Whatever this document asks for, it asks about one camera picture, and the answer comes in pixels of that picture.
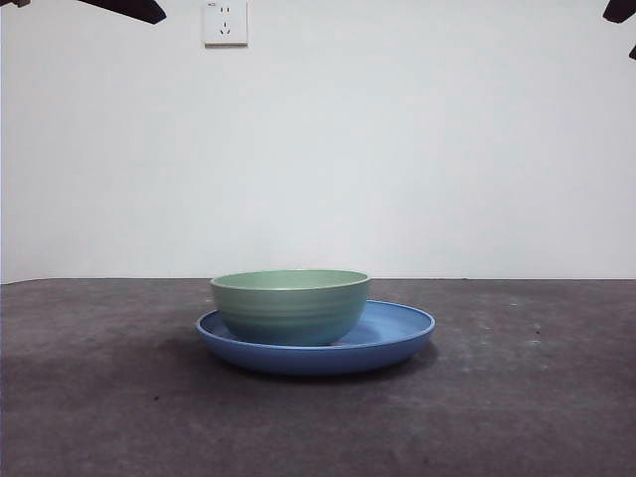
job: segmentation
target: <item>green bowl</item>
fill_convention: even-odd
[[[370,278],[345,270],[272,270],[211,280],[220,316],[253,343],[321,346],[346,335],[365,307]]]

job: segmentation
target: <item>plate rim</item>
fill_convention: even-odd
[[[401,303],[393,303],[390,301],[382,301],[382,300],[365,300],[367,303],[378,303],[381,305],[389,305],[389,306],[396,306],[399,308],[405,308],[407,310],[411,310],[411,311],[415,311],[420,315],[424,315],[426,318],[428,318],[430,320],[430,324],[424,328],[421,331],[418,331],[415,334],[412,335],[407,335],[404,338],[401,339],[397,339],[397,340],[387,340],[387,341],[375,341],[372,343],[359,343],[359,344],[347,344],[344,343],[342,345],[330,345],[330,346],[290,346],[290,345],[271,345],[271,344],[267,344],[267,343],[253,343],[250,341],[240,341],[240,340],[235,340],[235,339],[231,339],[231,338],[225,338],[223,336],[219,336],[219,335],[215,335],[214,333],[209,332],[208,330],[206,330],[203,326],[202,323],[203,321],[208,318],[211,315],[214,315],[215,313],[219,313],[219,310],[213,310],[213,311],[209,311],[207,313],[205,313],[204,315],[202,315],[196,323],[196,328],[197,331],[202,334],[203,336],[207,336],[210,337],[214,340],[217,341],[222,341],[224,343],[230,344],[230,345],[239,345],[239,346],[248,346],[251,348],[264,348],[264,349],[269,349],[269,350],[293,350],[293,351],[325,351],[325,350],[343,350],[343,349],[356,349],[356,348],[372,348],[375,346],[387,346],[387,345],[393,345],[393,344],[397,344],[397,343],[404,343],[407,341],[411,341],[411,340],[415,340],[417,338],[421,338],[423,336],[426,336],[430,333],[432,333],[432,331],[435,329],[435,325],[436,325],[436,321],[435,318],[433,317],[433,315],[431,315],[430,313],[424,311],[424,310],[420,310],[419,308],[415,308],[414,306],[408,306],[408,305],[402,305]]]

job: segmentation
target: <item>blue plate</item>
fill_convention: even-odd
[[[409,306],[367,300],[358,324],[331,346],[279,346],[235,338],[218,311],[197,322],[219,358],[250,370],[279,375],[343,375],[404,361],[421,349],[435,328],[428,313]]]

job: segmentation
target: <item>gray table surface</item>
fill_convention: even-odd
[[[636,475],[636,281],[375,280],[437,318],[410,361],[255,374],[207,280],[2,287],[2,476]]]

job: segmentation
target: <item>outlet cover plate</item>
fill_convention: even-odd
[[[247,2],[218,0],[204,5],[203,42],[216,45],[247,45]]]

